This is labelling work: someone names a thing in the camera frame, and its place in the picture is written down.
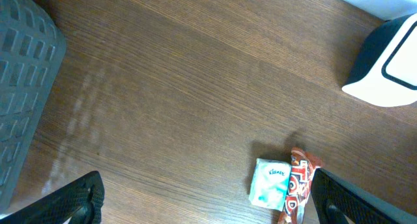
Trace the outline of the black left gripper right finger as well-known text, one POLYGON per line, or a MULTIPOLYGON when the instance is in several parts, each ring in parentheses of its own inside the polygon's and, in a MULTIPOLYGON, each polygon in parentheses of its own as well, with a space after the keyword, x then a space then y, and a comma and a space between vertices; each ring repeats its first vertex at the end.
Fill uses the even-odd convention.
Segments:
POLYGON ((315 171, 311 196, 320 223, 416 223, 416 216, 325 169, 315 171))

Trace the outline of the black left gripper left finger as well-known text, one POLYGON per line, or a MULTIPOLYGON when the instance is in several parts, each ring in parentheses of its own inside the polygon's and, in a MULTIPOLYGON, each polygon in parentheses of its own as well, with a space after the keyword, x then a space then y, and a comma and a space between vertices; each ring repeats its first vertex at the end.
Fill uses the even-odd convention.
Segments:
POLYGON ((25 208, 1 219, 6 223, 100 224, 105 189, 98 171, 91 171, 25 208))

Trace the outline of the grey plastic mesh basket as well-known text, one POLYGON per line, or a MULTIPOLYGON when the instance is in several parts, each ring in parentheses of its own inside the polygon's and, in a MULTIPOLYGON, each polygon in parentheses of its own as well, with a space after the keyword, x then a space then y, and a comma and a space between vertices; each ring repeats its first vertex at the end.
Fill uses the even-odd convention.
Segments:
POLYGON ((9 208, 66 39, 32 0, 1 0, 1 210, 9 208))

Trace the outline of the red snack packet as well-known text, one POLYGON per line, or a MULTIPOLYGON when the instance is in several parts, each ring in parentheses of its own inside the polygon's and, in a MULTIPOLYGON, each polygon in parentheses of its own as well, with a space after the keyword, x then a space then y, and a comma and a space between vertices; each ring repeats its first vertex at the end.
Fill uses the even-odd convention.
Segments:
POLYGON ((323 167, 320 158, 301 148, 291 149, 291 175, 278 224, 301 224, 315 171, 323 167))

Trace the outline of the small teal tissue pack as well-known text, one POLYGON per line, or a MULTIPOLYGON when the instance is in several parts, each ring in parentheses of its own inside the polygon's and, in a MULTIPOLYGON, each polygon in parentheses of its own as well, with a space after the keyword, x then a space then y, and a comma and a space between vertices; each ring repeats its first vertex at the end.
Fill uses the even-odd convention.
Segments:
POLYGON ((289 186, 291 165, 257 158, 249 200, 252 205, 282 211, 289 186))

